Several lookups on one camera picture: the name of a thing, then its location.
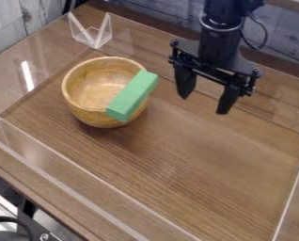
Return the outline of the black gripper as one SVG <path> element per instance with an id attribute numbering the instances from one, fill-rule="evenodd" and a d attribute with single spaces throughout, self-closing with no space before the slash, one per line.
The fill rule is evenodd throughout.
<path id="1" fill-rule="evenodd" d="M 196 87 L 196 76 L 201 76 L 224 86 L 216 113 L 225 115 L 237 101 L 238 96 L 249 96 L 254 90 L 256 80 L 261 77 L 260 69 L 244 59 L 236 51 L 224 63 L 210 64 L 198 58 L 197 40 L 172 39 L 168 59 L 174 69 L 177 93 L 186 99 Z"/>

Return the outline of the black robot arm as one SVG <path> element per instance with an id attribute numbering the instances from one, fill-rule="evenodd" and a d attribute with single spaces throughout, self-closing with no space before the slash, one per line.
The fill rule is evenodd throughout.
<path id="1" fill-rule="evenodd" d="M 168 62 L 174 69 L 177 93 L 186 99 L 196 87 L 197 76 L 224 87 L 216 113 L 225 115 L 237 99 L 249 96 L 260 69 L 241 56 L 240 41 L 245 17 L 261 24 L 252 12 L 265 0 L 204 0 L 198 16 L 200 39 L 170 40 L 172 53 Z"/>

